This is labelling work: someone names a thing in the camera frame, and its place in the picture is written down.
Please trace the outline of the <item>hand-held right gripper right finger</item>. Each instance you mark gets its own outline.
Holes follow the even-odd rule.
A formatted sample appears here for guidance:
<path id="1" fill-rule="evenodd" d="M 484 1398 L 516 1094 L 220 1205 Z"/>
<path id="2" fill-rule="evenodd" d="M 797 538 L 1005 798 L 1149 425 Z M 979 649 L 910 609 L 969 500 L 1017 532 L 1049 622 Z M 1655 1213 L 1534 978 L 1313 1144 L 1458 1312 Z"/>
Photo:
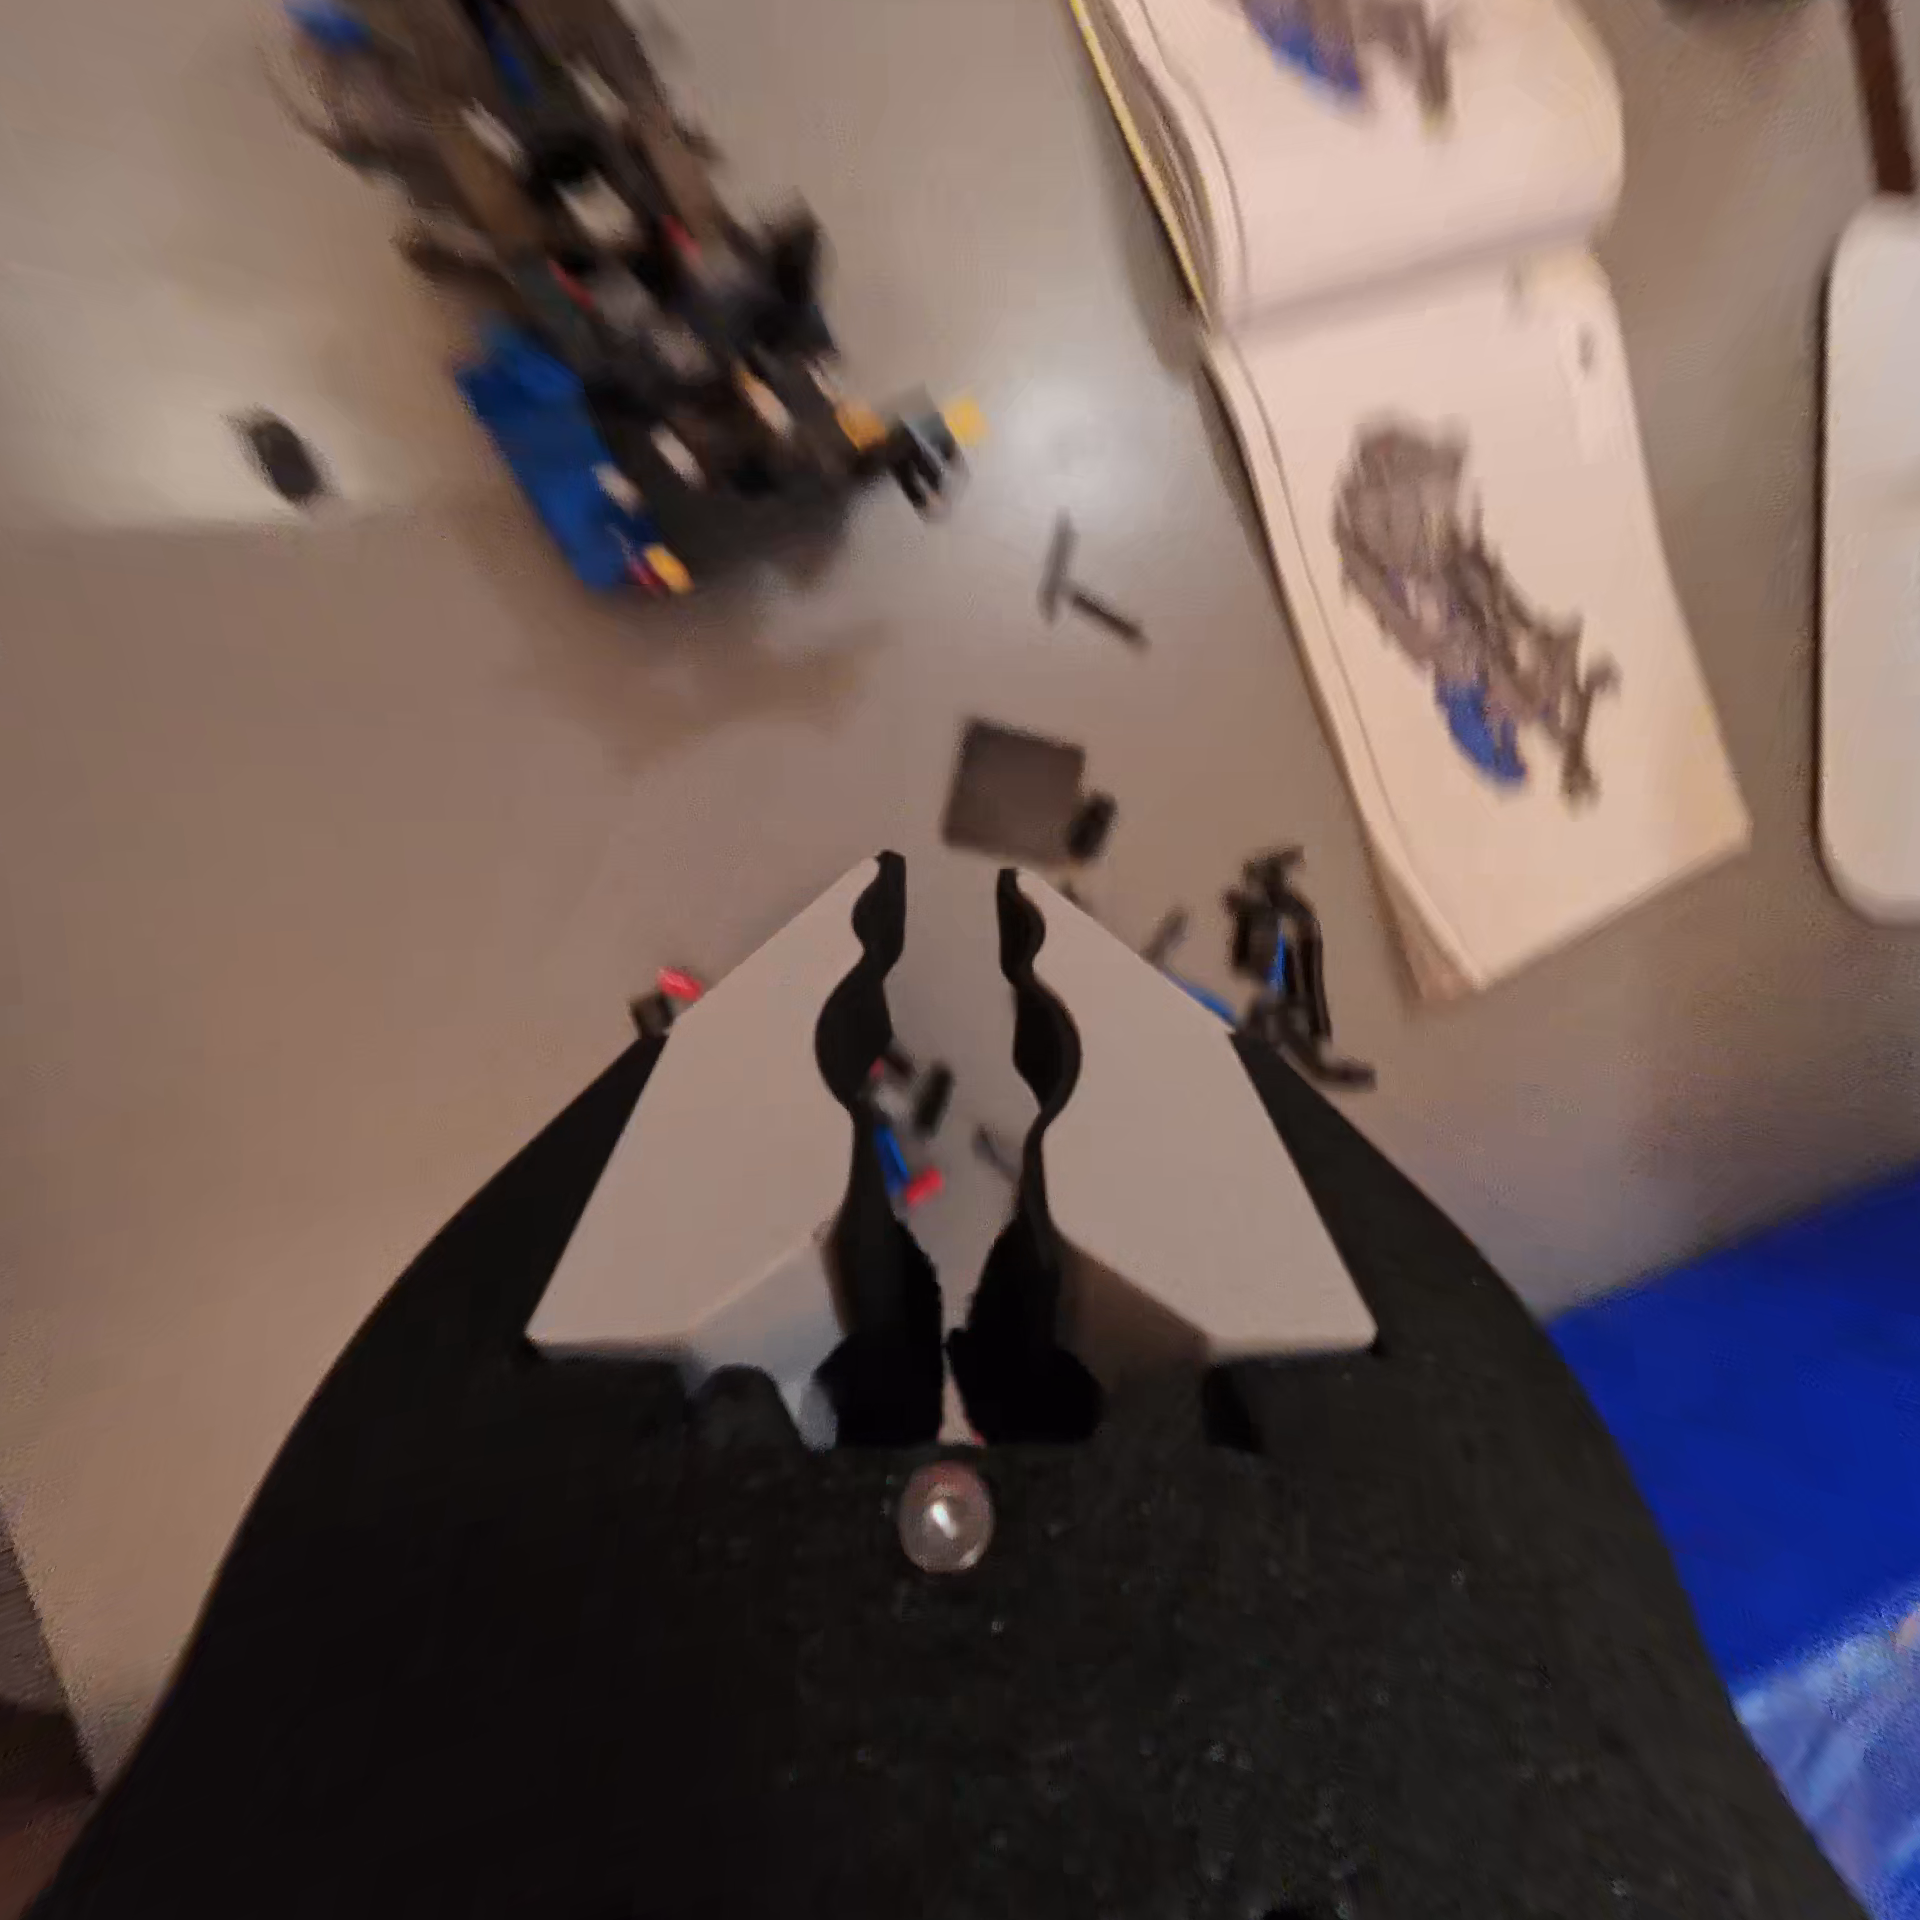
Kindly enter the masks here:
<path id="1" fill-rule="evenodd" d="M 1080 1444 L 1145 1383 L 1380 1339 L 1225 1020 L 1022 867 L 996 876 L 1036 1104 L 948 1369 L 986 1444 Z"/>

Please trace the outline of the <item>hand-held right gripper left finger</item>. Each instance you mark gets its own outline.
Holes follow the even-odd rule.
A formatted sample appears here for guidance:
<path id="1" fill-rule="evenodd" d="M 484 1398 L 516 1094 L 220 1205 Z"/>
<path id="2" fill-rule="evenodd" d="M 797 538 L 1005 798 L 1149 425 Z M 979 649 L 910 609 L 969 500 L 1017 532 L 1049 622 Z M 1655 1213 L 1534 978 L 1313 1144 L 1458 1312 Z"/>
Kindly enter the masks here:
<path id="1" fill-rule="evenodd" d="M 862 857 L 659 1035 L 528 1321 L 541 1358 L 753 1373 L 810 1444 L 942 1432 L 944 1295 L 870 1092 L 904 930 L 904 857 Z"/>

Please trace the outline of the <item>lego instruction booklet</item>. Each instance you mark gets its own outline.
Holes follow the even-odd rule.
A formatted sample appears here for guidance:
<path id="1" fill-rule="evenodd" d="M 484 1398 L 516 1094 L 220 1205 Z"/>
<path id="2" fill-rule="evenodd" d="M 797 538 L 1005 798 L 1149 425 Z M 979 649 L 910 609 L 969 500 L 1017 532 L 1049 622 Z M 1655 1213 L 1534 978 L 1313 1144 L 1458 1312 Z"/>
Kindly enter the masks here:
<path id="1" fill-rule="evenodd" d="M 1580 7 L 1070 11 L 1418 989 L 1489 989 L 1743 851 L 1594 252 L 1622 108 Z"/>

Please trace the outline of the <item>black lego subassembly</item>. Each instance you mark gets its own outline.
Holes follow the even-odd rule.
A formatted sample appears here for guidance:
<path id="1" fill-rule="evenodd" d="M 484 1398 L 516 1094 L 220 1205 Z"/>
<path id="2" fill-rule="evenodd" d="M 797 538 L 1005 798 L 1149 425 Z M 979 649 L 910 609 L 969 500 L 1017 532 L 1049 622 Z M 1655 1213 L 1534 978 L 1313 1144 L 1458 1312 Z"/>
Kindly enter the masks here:
<path id="1" fill-rule="evenodd" d="M 1240 1031 L 1284 1054 L 1309 1081 L 1372 1090 L 1378 1069 L 1332 1042 L 1326 937 L 1298 884 L 1303 859 L 1298 844 L 1256 853 L 1223 895 L 1231 966 L 1254 983 Z"/>

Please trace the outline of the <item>dark grey square lego panel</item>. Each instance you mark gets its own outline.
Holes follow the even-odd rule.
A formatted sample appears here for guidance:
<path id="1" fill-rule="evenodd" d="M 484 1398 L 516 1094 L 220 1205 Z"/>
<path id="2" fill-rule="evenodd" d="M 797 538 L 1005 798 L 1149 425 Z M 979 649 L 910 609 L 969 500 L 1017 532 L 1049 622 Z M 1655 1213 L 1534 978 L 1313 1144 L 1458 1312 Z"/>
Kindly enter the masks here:
<path id="1" fill-rule="evenodd" d="M 1059 865 L 1086 800 L 1086 746 L 986 718 L 965 723 L 942 838 L 950 848 Z"/>

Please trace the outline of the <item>partly built lego model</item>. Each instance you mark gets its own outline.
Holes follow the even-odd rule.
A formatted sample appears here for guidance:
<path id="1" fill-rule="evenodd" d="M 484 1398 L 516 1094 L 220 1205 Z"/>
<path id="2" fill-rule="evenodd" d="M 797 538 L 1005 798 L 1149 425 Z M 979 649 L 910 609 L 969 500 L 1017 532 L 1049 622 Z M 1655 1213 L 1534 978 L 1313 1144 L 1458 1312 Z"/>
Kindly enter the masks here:
<path id="1" fill-rule="evenodd" d="M 948 508 L 971 401 L 839 378 L 826 236 L 749 219 L 629 3 L 285 3 L 293 110 L 476 305 L 455 385 L 593 590 L 684 595 L 831 536 L 883 483 Z"/>

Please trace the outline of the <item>small black oval lego piece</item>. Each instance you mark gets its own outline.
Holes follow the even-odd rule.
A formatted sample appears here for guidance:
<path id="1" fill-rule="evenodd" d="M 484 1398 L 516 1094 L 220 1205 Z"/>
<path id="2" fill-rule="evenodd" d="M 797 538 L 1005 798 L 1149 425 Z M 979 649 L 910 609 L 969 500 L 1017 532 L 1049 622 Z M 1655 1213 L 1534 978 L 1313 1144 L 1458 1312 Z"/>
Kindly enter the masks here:
<path id="1" fill-rule="evenodd" d="M 233 414 L 228 423 L 247 448 L 254 471 L 281 502 L 310 508 L 331 494 L 321 458 L 291 422 L 253 408 Z"/>

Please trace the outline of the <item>blue plastic bag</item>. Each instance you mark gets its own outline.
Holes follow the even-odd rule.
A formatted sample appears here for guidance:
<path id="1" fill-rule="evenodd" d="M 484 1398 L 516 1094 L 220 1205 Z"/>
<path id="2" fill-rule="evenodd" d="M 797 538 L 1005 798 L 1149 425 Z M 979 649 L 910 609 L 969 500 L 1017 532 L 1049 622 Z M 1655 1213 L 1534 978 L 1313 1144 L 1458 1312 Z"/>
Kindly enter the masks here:
<path id="1" fill-rule="evenodd" d="M 1871 1916 L 1917 1916 L 1917 1170 L 1550 1333 L 1790 1805 Z"/>

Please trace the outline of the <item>white stand base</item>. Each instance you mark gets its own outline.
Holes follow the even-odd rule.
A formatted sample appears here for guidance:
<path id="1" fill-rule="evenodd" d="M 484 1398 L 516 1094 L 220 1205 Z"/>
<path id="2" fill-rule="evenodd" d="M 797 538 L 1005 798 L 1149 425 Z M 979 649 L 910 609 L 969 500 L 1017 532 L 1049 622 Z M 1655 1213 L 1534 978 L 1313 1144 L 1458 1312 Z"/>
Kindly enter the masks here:
<path id="1" fill-rule="evenodd" d="M 1918 922 L 1918 204 L 1844 229 L 1823 309 L 1815 811 L 1873 924 Z"/>

